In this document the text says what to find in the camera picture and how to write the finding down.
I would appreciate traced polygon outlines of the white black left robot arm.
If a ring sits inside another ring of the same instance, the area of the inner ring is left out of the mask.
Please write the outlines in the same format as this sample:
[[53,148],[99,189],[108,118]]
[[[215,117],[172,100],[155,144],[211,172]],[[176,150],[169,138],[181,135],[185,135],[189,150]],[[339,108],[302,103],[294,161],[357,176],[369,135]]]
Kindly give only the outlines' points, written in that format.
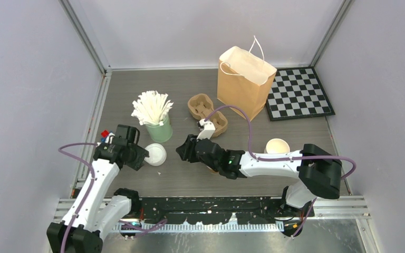
[[120,188],[101,208],[105,194],[124,166],[138,171],[149,152],[138,145],[140,131],[119,124],[101,143],[95,143],[93,161],[79,161],[90,173],[72,207],[60,222],[52,222],[46,235],[52,252],[101,252],[108,233],[124,216],[135,218],[141,200],[135,190]]

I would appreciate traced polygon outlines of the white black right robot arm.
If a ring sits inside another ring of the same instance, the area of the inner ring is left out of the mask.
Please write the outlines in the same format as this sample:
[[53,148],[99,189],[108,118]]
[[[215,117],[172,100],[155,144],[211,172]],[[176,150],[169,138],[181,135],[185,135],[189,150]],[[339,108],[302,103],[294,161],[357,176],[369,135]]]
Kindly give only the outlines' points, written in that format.
[[227,179],[255,176],[297,178],[297,183],[284,189],[280,210],[294,216],[316,197],[338,199],[342,162],[314,144],[286,153],[249,153],[223,149],[210,139],[188,135],[176,148],[182,161],[201,162]]

